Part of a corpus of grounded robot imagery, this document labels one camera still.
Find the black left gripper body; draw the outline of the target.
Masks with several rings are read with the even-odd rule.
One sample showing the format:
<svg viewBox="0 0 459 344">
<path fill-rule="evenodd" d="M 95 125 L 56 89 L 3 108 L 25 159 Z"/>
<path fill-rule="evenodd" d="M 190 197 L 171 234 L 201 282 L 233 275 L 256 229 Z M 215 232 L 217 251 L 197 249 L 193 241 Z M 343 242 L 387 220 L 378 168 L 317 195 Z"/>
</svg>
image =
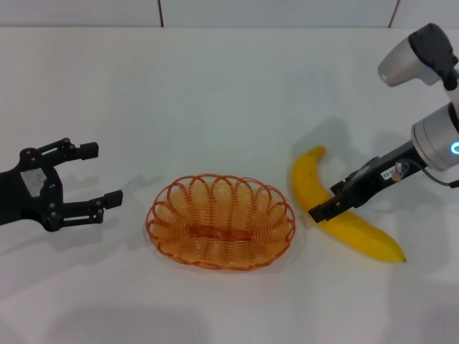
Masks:
<svg viewBox="0 0 459 344">
<path fill-rule="evenodd" d="M 2 225 L 32 220 L 48 232 L 63 227 L 63 189 L 55 166 L 64 157 L 62 148 L 25 148 L 20 152 L 17 165 L 1 173 Z"/>
</svg>

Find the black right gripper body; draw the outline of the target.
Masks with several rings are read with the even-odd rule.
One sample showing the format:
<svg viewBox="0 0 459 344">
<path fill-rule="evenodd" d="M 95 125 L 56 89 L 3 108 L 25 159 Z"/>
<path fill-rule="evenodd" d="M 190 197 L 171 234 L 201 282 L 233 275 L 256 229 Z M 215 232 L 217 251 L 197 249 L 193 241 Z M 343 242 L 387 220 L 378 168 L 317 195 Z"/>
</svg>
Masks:
<svg viewBox="0 0 459 344">
<path fill-rule="evenodd" d="M 359 170 L 351 173 L 343 187 L 346 205 L 360 207 L 380 191 L 395 184 L 392 180 L 395 164 L 406 159 L 426 167 L 413 143 L 409 141 L 382 157 L 371 159 Z"/>
</svg>

